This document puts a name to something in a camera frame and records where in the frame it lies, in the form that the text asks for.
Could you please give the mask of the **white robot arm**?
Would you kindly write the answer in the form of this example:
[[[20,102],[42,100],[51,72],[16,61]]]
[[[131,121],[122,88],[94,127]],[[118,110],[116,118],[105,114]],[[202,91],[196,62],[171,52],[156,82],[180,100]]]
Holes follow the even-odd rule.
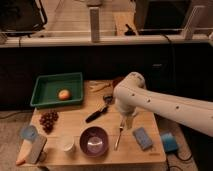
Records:
[[[141,107],[213,137],[213,102],[149,91],[138,72],[129,73],[113,94],[117,110],[124,116]]]

